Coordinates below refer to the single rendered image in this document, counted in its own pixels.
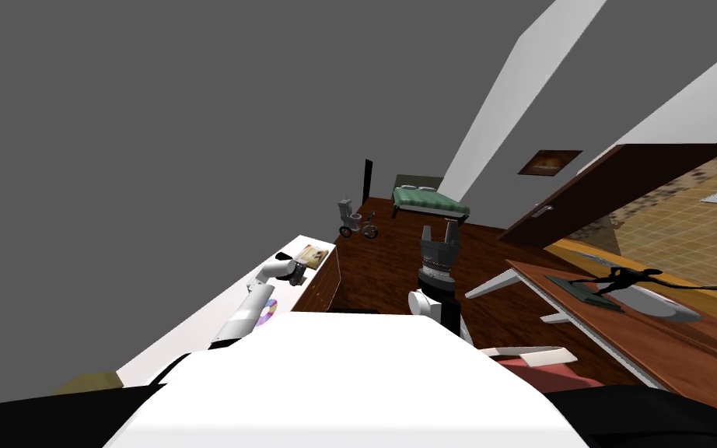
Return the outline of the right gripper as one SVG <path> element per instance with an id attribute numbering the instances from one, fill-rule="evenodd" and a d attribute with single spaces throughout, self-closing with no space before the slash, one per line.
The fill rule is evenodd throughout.
<path id="1" fill-rule="evenodd" d="M 448 221 L 444 242 L 432 241 L 430 226 L 424 226 L 421 235 L 423 265 L 430 268 L 451 268 L 460 251 L 460 224 Z"/>

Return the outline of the yellow book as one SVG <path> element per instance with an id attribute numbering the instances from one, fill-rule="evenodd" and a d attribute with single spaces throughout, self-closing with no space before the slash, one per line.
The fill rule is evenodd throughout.
<path id="1" fill-rule="evenodd" d="M 316 271 L 327 258 L 328 254 L 328 249 L 308 244 L 298 253 L 295 260 L 297 263 Z"/>

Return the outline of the green bed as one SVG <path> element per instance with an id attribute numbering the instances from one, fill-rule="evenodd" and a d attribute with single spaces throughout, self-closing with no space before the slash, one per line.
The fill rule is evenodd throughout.
<path id="1" fill-rule="evenodd" d="M 452 219 L 459 225 L 470 215 L 468 206 L 438 192 L 442 177 L 397 174 L 391 199 L 395 219 L 399 212 L 411 212 Z"/>

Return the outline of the shiny compact disc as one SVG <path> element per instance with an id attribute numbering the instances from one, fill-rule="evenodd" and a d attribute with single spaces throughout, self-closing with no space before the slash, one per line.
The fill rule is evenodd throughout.
<path id="1" fill-rule="evenodd" d="M 255 327 L 259 327 L 270 320 L 278 309 L 278 301 L 276 299 L 269 299 L 262 309 L 260 316 L 256 322 Z"/>

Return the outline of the small tricycle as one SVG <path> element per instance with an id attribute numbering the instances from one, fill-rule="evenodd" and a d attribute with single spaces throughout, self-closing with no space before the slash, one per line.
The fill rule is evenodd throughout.
<path id="1" fill-rule="evenodd" d="M 358 213 L 352 213 L 341 219 L 341 223 L 343 223 L 343 225 L 339 227 L 339 233 L 341 236 L 346 238 L 351 237 L 353 233 L 362 234 L 368 239 L 377 238 L 379 230 L 377 226 L 372 224 L 372 219 L 374 217 L 376 217 L 376 213 L 374 211 L 372 211 L 366 219 Z"/>

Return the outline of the grey toilet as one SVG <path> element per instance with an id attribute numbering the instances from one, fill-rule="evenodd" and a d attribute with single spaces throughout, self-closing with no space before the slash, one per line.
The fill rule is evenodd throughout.
<path id="1" fill-rule="evenodd" d="M 359 224 L 362 222 L 362 216 L 353 211 L 352 200 L 347 194 L 345 194 L 338 202 L 338 209 L 340 212 L 341 224 L 344 227 L 348 227 L 352 231 L 357 231 Z"/>

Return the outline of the white dresser with brown side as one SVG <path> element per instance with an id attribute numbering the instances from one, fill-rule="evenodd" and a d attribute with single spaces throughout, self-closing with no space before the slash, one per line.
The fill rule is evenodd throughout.
<path id="1" fill-rule="evenodd" d="M 276 258 L 278 252 L 298 255 L 305 247 L 327 250 L 328 254 L 317 270 L 306 269 L 306 281 L 301 286 L 271 279 L 275 287 L 271 298 L 278 301 L 274 317 L 287 312 L 324 312 L 331 306 L 336 289 L 340 285 L 338 251 L 332 243 L 298 235 L 283 248 L 273 250 L 250 273 L 244 275 L 224 292 L 206 303 L 182 323 L 164 334 L 160 339 L 127 362 L 117 375 L 126 387 L 140 386 L 150 382 L 164 367 L 185 353 L 205 350 L 215 339 L 223 324 L 237 311 L 248 294 L 247 284 L 261 268 Z"/>

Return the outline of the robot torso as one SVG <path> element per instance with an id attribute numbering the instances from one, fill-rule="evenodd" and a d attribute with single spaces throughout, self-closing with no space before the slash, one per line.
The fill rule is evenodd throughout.
<path id="1" fill-rule="evenodd" d="M 104 448 L 589 448 L 537 389 L 421 316 L 285 313 L 189 354 Z"/>

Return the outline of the red and white chair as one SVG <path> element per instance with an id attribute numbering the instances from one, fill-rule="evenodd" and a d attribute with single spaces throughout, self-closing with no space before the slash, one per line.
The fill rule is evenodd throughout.
<path id="1" fill-rule="evenodd" d="M 602 387 L 597 380 L 580 376 L 568 364 L 578 358 L 567 348 L 556 346 L 499 347 L 480 349 L 484 355 L 494 358 L 509 356 L 511 359 L 497 363 L 516 374 L 542 393 Z"/>

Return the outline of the dark brown door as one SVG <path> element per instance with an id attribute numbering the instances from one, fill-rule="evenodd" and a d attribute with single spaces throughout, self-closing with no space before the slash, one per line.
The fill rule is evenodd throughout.
<path id="1" fill-rule="evenodd" d="M 617 145 L 536 205 L 498 239 L 545 248 L 717 157 L 704 145 Z M 554 210 L 530 216 L 544 205 Z"/>

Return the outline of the black figure statue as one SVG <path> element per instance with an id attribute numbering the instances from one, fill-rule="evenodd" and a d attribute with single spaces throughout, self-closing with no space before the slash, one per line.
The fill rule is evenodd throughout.
<path id="1" fill-rule="evenodd" d="M 584 303 L 617 311 L 622 311 L 621 306 L 609 299 L 607 294 L 619 289 L 626 289 L 638 283 L 650 282 L 670 289 L 717 291 L 717 286 L 678 285 L 656 278 L 656 275 L 661 275 L 662 273 L 662 271 L 655 268 L 637 271 L 631 268 L 614 266 L 610 269 L 610 274 L 604 277 L 573 281 L 554 276 L 548 276 L 547 278 Z"/>

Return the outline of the white oval dish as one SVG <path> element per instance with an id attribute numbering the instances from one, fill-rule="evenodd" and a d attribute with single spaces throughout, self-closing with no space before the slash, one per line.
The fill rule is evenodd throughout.
<path id="1" fill-rule="evenodd" d="M 637 285 L 607 294 L 628 308 L 651 317 L 685 323 L 698 322 L 702 319 L 698 312 L 682 303 Z"/>

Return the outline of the olive flat block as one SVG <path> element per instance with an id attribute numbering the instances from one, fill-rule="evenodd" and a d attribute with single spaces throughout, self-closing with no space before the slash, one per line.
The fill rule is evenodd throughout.
<path id="1" fill-rule="evenodd" d="M 54 394 L 73 394 L 94 390 L 122 388 L 120 377 L 115 371 L 82 374 L 60 387 Z"/>

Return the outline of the brown wooden table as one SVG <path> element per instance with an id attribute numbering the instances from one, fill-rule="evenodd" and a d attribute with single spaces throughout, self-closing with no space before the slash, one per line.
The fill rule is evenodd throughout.
<path id="1" fill-rule="evenodd" d="M 645 385 L 684 395 L 717 408 L 717 318 L 649 293 L 661 308 L 637 307 L 624 312 L 584 303 L 559 282 L 577 274 L 518 261 L 467 292 L 473 299 L 522 282 L 554 308 L 546 323 L 570 322 L 612 355 Z"/>

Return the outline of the brown framed wall picture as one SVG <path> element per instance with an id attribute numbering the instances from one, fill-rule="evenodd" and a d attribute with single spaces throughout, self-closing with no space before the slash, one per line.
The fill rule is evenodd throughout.
<path id="1" fill-rule="evenodd" d="M 518 174 L 524 177 L 556 177 L 581 153 L 579 150 L 540 150 Z"/>

